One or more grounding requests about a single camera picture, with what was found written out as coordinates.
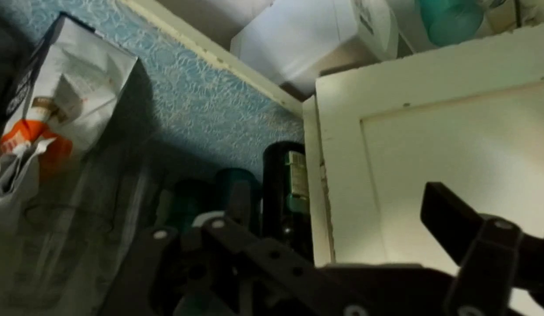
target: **white plastic bag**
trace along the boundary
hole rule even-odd
[[[78,164],[108,119],[136,57],[59,15],[19,80],[0,138],[0,228],[15,231],[40,180]]]

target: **white cabinet door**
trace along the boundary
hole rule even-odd
[[[426,180],[544,233],[544,24],[317,80],[335,261],[454,263]]]

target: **black machine part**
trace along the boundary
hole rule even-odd
[[[544,307],[544,240],[505,219],[479,215],[438,182],[426,184],[421,219],[458,261],[456,277],[419,265],[315,268],[282,242],[257,238],[245,224],[217,217],[173,236],[164,249],[136,240],[142,249],[133,243],[131,258],[135,251],[161,256],[149,266],[126,259],[100,314],[143,316],[149,308],[166,316],[187,293],[214,293],[242,316],[505,316],[519,314],[507,307],[512,284],[528,287]],[[143,291],[126,286],[126,277],[138,270],[149,279]]]

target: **blue speckled wall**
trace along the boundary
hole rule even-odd
[[[59,10],[142,59],[149,80],[135,78],[117,108],[122,124],[138,131],[129,152],[175,164],[180,175],[208,175],[214,166],[243,166],[259,175],[268,143],[301,140],[298,117],[229,71],[212,68],[117,0],[0,0],[0,17],[33,42]]]

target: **black cylinder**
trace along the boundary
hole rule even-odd
[[[222,168],[215,173],[219,205],[238,224],[261,235],[259,182],[243,168]]]
[[[305,147],[277,142],[265,150],[263,235],[312,261]]]

